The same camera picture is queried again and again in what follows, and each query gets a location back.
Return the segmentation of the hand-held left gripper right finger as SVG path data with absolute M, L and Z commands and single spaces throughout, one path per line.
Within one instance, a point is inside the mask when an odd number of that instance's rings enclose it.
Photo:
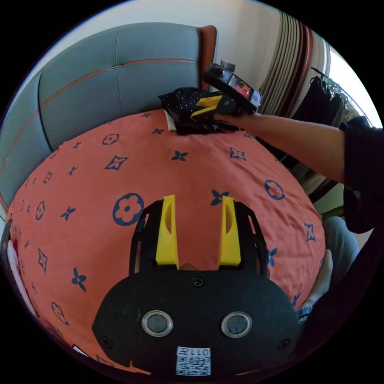
M 224 196 L 222 198 L 218 269 L 237 268 L 240 263 L 241 252 L 235 201 L 231 197 Z

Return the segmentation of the person's right hand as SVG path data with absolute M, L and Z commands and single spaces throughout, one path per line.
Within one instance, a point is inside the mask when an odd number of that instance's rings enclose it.
M 259 120 L 261 117 L 262 115 L 255 113 L 252 115 L 245 114 L 241 116 L 220 115 L 217 116 L 216 119 L 241 130 L 250 130 L 260 122 Z

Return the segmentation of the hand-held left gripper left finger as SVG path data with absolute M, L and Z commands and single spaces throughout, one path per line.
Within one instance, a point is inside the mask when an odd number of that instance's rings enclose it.
M 162 200 L 155 261 L 159 266 L 171 266 L 178 269 L 179 259 L 175 208 L 175 196 L 165 196 Z

